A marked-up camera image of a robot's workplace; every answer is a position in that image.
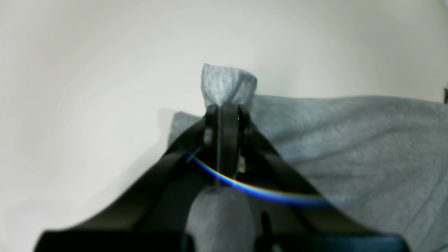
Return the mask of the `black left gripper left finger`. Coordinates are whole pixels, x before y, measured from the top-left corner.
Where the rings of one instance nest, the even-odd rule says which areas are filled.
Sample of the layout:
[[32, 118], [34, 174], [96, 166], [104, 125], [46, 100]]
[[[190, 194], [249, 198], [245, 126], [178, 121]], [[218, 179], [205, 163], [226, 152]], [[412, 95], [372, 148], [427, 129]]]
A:
[[72, 228], [45, 231], [37, 252], [195, 252], [186, 224], [191, 206], [213, 181], [193, 161], [205, 150], [216, 164], [219, 107], [187, 128], [160, 160], [114, 202]]

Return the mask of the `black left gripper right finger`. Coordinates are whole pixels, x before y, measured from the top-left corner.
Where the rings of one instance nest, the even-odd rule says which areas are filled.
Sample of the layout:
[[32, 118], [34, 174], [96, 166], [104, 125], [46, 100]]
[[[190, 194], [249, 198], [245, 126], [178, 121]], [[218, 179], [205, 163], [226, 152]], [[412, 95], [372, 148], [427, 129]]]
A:
[[408, 252], [400, 236], [378, 233], [338, 211], [280, 157], [242, 105], [220, 107], [220, 179], [250, 196], [288, 207], [301, 231], [273, 231], [261, 213], [257, 252]]

